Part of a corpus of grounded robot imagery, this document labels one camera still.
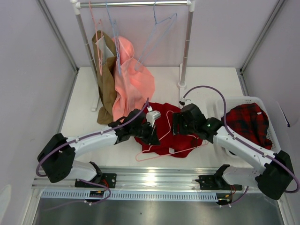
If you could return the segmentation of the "red skirt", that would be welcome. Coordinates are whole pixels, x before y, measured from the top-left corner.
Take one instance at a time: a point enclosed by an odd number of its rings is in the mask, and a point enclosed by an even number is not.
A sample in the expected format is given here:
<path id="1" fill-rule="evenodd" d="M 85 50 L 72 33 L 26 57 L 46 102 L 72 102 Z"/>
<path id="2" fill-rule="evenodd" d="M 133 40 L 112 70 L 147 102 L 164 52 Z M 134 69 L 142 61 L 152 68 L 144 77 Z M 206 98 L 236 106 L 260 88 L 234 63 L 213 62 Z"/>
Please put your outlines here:
<path id="1" fill-rule="evenodd" d="M 136 137 L 135 141 L 142 146 L 142 153 L 156 153 L 161 156 L 169 154 L 175 158 L 185 158 L 192 150 L 202 145 L 203 140 L 197 135 L 173 133 L 173 113 L 179 113 L 180 108 L 169 103 L 150 103 L 150 106 L 161 113 L 161 117 L 155 122 L 160 145 L 150 146 Z"/>

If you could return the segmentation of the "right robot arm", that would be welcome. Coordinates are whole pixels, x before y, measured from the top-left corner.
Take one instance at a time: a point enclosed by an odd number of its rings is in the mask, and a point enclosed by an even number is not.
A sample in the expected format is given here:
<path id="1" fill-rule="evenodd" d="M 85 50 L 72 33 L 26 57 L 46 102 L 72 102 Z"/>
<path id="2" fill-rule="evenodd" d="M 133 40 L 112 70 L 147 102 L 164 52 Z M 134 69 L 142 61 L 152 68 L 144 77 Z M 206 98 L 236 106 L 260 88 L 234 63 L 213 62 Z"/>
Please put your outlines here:
<path id="1" fill-rule="evenodd" d="M 288 153 L 282 150 L 275 153 L 258 146 L 233 132 L 224 121 L 205 118 L 195 104 L 186 105 L 180 112 L 173 114 L 172 128 L 176 135 L 197 135 L 229 150 L 251 165 L 251 168 L 222 165 L 214 174 L 214 184 L 219 189 L 229 185 L 249 186 L 278 200 L 296 179 Z"/>

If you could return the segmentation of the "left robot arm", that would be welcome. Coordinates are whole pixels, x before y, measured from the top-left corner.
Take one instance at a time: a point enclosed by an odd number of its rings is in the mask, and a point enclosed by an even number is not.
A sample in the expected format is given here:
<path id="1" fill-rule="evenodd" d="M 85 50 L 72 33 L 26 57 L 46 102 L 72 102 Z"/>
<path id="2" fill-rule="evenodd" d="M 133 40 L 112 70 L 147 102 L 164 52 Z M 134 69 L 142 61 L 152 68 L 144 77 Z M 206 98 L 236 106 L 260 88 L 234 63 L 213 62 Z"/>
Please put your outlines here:
<path id="1" fill-rule="evenodd" d="M 113 146 L 137 137 L 147 145 L 160 145 L 157 136 L 156 120 L 161 113 L 148 109 L 144 113 L 134 109 L 127 117 L 108 124 L 98 132 L 82 137 L 65 137 L 55 134 L 37 157 L 38 169 L 43 169 L 51 183 L 64 179 L 85 180 L 90 187 L 98 187 L 102 181 L 102 172 L 94 162 L 83 163 L 76 159 L 88 152 Z"/>

